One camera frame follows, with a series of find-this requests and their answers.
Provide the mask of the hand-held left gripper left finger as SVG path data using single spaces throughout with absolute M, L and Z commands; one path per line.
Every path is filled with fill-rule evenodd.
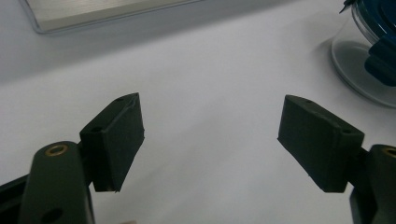
M 89 186 L 121 190 L 144 141 L 137 93 L 112 101 L 79 133 L 34 155 L 22 195 L 18 224 L 94 224 Z

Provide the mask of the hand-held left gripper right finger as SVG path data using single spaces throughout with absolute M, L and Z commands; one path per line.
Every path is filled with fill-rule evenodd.
M 353 186 L 354 224 L 396 224 L 396 147 L 362 147 L 364 133 L 308 99 L 284 98 L 277 140 L 326 193 Z

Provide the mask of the clear glass jar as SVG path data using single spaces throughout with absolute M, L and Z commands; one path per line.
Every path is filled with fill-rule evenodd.
M 357 93 L 374 103 L 396 108 L 396 87 L 389 87 L 369 74 L 364 65 L 372 44 L 356 11 L 358 0 L 345 0 L 342 12 L 350 18 L 332 40 L 332 63 L 339 76 Z

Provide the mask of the dark blue object in jar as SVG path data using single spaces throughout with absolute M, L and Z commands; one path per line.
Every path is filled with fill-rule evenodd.
M 389 87 L 396 87 L 396 0 L 358 0 L 356 11 L 372 44 L 366 71 Z

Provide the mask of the clear-edged flat tray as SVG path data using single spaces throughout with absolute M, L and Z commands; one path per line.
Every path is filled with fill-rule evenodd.
M 49 34 L 201 0 L 19 0 L 35 31 Z

